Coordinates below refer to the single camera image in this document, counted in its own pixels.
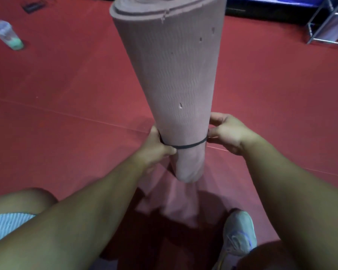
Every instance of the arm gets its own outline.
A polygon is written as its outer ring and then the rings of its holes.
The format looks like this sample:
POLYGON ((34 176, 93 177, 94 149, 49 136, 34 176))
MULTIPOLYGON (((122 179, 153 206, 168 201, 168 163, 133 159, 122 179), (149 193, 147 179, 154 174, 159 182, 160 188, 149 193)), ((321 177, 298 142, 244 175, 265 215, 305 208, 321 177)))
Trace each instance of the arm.
POLYGON ((338 189, 290 162, 231 115, 212 113, 208 142, 242 155, 268 218, 303 269, 338 270, 338 189))
POLYGON ((1 240, 0 270, 88 269, 115 233, 142 174, 175 153, 153 127, 141 148, 106 177, 1 240))

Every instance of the metal rack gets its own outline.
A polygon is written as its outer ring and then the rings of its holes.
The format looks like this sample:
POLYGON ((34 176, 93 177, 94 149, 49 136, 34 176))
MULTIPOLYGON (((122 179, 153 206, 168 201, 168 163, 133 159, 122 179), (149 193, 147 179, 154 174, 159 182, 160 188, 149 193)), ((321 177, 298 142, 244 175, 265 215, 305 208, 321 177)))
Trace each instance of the metal rack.
POLYGON ((316 12, 314 13, 314 15, 311 17, 311 19, 309 20, 309 22, 307 23, 307 28, 309 30, 309 35, 310 35, 310 39, 308 40, 307 44, 310 44, 312 41, 320 41, 320 42, 326 42, 326 43, 338 45, 338 42, 335 42, 335 41, 322 40, 322 39, 316 38, 316 36, 319 34, 319 32, 323 29, 323 27, 329 22, 329 20, 334 15, 338 16, 338 0, 324 0, 321 3, 321 5, 319 6, 319 8, 316 10, 316 12), (326 18, 326 20, 318 28, 315 28, 315 23, 313 23, 313 20, 317 16, 317 14, 319 13, 319 11, 321 9, 323 9, 323 8, 328 9, 329 12, 330 12, 330 14, 326 18))

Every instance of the person's left hand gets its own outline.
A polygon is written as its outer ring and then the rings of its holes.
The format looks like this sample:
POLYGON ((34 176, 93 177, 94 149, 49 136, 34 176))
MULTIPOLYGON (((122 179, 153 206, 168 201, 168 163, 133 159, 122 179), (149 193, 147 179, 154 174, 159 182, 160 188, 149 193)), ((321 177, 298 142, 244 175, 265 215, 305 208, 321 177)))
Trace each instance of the person's left hand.
POLYGON ((159 131, 155 125, 153 125, 148 138, 135 154, 140 161, 143 161, 146 168, 150 168, 161 161, 165 156, 176 154, 176 149, 160 142, 159 131))

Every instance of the black strap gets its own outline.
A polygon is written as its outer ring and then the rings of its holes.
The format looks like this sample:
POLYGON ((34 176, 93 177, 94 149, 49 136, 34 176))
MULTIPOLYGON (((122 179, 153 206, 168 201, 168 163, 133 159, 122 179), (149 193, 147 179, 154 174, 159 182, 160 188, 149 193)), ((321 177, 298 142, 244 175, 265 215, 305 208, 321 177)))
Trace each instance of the black strap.
MULTIPOLYGON (((200 145, 201 143, 204 143, 206 141, 208 137, 206 136, 202 141, 199 141, 197 143, 194 144, 190 144, 190 145, 184 145, 184 146, 173 146, 173 145, 168 145, 168 146, 172 146, 173 148, 176 148, 177 150, 184 150, 184 149, 189 149, 192 147, 195 147, 197 145, 200 145)), ((162 142, 164 145, 167 145, 163 142, 162 136, 160 136, 160 142, 162 142)))

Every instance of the plastic cup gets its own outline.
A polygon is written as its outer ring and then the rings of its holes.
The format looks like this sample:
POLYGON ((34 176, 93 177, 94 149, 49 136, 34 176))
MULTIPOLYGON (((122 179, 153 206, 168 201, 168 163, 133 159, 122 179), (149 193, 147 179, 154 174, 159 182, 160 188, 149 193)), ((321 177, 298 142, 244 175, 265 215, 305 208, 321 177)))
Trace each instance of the plastic cup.
POLYGON ((24 47, 23 42, 12 29, 10 23, 0 20, 0 39, 13 50, 24 47))

